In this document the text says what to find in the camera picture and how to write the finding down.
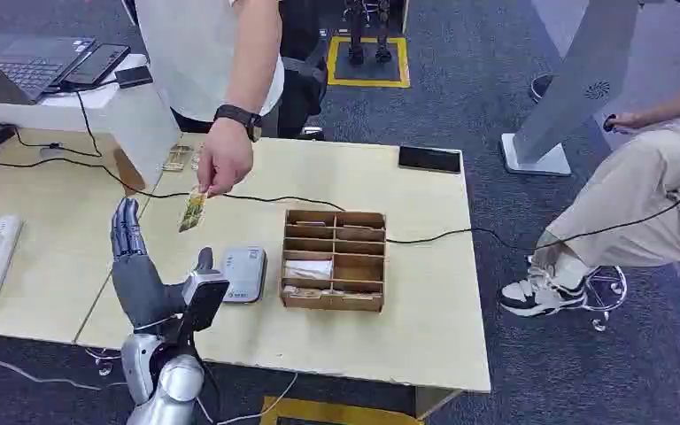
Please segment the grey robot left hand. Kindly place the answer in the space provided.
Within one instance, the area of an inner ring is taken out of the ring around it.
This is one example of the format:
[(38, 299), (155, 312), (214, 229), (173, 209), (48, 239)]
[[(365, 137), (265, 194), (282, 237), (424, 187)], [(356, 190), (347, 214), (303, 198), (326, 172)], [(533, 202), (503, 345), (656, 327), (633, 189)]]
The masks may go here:
[(112, 283), (122, 310), (134, 330), (143, 332), (176, 314), (185, 329), (212, 325), (229, 282), (213, 269), (213, 253), (199, 252), (197, 266), (178, 284), (164, 284), (146, 249), (137, 219), (139, 203), (123, 197), (111, 220)]

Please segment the standing person's left hand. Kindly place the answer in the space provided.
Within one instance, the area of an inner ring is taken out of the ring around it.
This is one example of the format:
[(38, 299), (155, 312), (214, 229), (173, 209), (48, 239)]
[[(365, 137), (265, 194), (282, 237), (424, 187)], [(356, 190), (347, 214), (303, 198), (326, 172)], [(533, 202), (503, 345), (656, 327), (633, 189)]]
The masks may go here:
[(246, 128), (232, 119), (217, 119), (199, 155), (199, 192), (208, 197), (228, 193), (251, 171), (252, 165), (252, 141)]

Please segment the seated person's hand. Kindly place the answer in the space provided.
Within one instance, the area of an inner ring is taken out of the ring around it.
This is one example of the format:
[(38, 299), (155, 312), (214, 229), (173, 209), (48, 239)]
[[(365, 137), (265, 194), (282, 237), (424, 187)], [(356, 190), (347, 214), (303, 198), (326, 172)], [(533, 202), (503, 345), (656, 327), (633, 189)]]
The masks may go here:
[(609, 114), (603, 123), (606, 132), (624, 135), (634, 135), (639, 129), (647, 126), (642, 115), (631, 112)]

